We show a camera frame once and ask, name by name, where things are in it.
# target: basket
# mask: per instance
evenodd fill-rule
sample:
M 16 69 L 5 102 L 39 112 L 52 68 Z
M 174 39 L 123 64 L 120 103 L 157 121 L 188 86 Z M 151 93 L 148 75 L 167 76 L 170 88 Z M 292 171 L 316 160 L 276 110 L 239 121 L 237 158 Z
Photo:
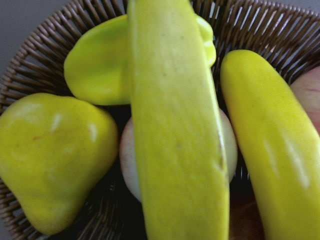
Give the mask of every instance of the basket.
M 128 0 L 73 0 L 49 16 L 25 40 L 0 81 L 0 114 L 14 101 L 33 93 L 71 96 L 63 64 L 77 40 L 94 26 L 123 15 Z M 212 68 L 219 105 L 226 110 L 219 70 L 226 53 L 248 49 L 266 58 L 290 84 L 320 65 L 320 14 L 266 0 L 194 0 L 194 11 L 213 27 L 216 63 Z M 120 131 L 130 106 L 111 106 Z M 231 196 L 252 196 L 240 155 Z M 145 240 L 141 204 L 123 181 L 119 161 L 95 186 L 78 217 L 65 231 L 44 236 L 26 219 L 19 202 L 0 181 L 0 217 L 14 240 Z

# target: wicker basket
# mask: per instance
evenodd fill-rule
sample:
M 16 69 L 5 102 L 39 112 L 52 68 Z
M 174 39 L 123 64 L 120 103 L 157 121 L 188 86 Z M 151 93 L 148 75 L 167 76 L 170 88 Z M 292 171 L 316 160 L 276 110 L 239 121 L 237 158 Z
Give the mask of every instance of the wicker basket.
M 0 81 L 0 114 L 14 101 L 37 92 L 72 95 L 63 64 L 68 52 L 86 31 L 125 14 L 128 0 L 74 0 L 48 17 L 26 39 Z M 224 55 L 234 49 L 253 50 L 265 57 L 288 82 L 320 65 L 320 14 L 262 0 L 194 0 L 197 14 L 213 27 L 217 60 L 212 68 L 217 96 Z M 120 130 L 130 106 L 107 108 Z M 251 193 L 248 172 L 240 157 L 231 193 Z M 26 219 L 15 196 L 0 181 L 0 216 L 15 240 L 43 236 Z M 119 161 L 93 189 L 73 225 L 49 240 L 146 239 L 140 203 L 129 193 Z

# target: gray background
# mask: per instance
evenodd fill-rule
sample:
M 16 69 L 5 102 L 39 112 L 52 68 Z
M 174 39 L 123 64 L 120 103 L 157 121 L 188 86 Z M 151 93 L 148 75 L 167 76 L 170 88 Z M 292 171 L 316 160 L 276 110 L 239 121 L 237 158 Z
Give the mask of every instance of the gray background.
M 69 0 L 0 0 L 0 76 L 29 34 Z M 278 0 L 320 12 L 320 0 Z M 11 240 L 0 221 L 0 240 Z

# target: brown wicker basket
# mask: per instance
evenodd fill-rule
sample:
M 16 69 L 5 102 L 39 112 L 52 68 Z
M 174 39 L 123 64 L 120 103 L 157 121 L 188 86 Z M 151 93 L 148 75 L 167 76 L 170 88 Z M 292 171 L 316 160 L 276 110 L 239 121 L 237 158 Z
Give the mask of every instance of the brown wicker basket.
M 86 31 L 125 14 L 128 0 L 73 0 L 49 16 L 25 40 L 0 81 L 0 114 L 14 101 L 37 92 L 72 95 L 63 64 Z M 194 0 L 197 14 L 213 27 L 217 60 L 212 68 L 220 107 L 224 101 L 219 69 L 234 49 L 253 50 L 265 57 L 288 82 L 320 65 L 320 14 L 263 0 Z M 120 130 L 130 106 L 107 107 Z M 246 166 L 239 159 L 231 193 L 251 193 Z M 119 161 L 93 189 L 73 225 L 54 236 L 43 236 L 26 219 L 15 196 L 0 181 L 0 216 L 15 240 L 143 240 L 141 205 L 129 193 Z

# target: pear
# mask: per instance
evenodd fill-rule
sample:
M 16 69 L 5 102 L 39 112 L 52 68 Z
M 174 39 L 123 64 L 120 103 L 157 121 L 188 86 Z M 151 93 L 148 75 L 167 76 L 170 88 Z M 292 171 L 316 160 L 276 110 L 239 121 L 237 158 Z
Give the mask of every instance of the pear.
M 35 229 L 53 235 L 75 219 L 118 155 L 112 116 L 71 96 L 35 93 L 0 116 L 0 177 Z

